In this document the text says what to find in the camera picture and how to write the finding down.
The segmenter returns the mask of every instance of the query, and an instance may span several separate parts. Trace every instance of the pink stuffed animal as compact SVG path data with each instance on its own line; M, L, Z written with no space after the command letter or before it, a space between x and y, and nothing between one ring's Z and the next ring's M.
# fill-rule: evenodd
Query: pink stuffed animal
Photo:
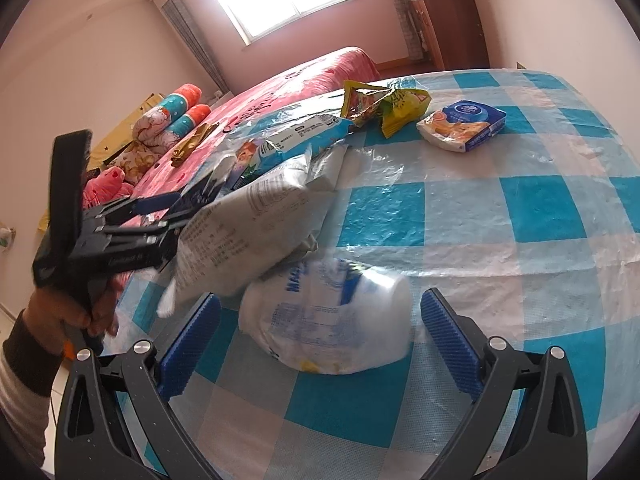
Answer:
M84 186L82 209L89 209L131 193L133 193L133 186L124 182L124 171L118 167L109 168Z

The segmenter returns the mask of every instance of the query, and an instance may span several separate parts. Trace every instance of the white bag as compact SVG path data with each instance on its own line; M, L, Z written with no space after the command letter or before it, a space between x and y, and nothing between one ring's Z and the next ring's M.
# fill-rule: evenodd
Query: white bag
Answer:
M407 354L411 310L406 277L346 260L311 260L252 282L238 324L291 368L351 374Z
M303 242L309 246L333 200L345 152L334 146L313 165L309 153L296 156L204 206L180 235L175 283L159 315L204 292L231 296Z

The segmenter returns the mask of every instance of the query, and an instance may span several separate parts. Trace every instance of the plastic tablecloth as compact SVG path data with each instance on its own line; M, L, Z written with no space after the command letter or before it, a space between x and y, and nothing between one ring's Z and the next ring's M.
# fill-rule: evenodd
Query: plastic tablecloth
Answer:
M376 124L348 137L321 250L409 277L408 356L350 376L297 372L239 333L238 298L225 300L222 322L172 408L225 478L420 478L470 403L418 315L421 293L437 286L487 335L527 351L565 349L593 477L640 412L638 164L602 115L549 74L482 70L391 82L428 89L430 112L463 98L507 112L505 131L469 153L431 146L415 123L390 139ZM230 136L341 103L340 91L324 94ZM130 279L112 351L162 329L155 310L163 289L149 272ZM504 446L517 405L516 393L487 464ZM159 467L126 400L124 407L145 460Z

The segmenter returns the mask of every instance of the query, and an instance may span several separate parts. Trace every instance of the plastic bag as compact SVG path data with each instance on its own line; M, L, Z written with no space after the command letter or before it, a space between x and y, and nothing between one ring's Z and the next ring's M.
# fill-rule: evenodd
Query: plastic bag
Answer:
M347 260L311 260L252 282L238 323L291 368L351 374L407 354L411 310L405 276Z
M175 285L159 312L204 292L231 296L318 232L334 198L345 146L314 165L310 152L204 206L178 240ZM322 168L316 165L322 162Z
M382 134L388 139L405 124L420 119L430 103L431 96L426 90L388 88L347 80L340 116L358 127L374 116L381 116Z
M233 168L222 194L239 189L278 164L311 148L318 155L349 133L351 121L329 114L318 114L276 129L267 129L246 141L237 152Z

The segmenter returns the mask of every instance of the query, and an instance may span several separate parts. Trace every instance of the striped sleeve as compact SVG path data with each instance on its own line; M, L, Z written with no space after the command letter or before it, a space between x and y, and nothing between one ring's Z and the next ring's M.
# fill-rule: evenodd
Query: striped sleeve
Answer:
M62 356L44 350L18 316L0 352L0 411L38 466L44 463L51 386Z

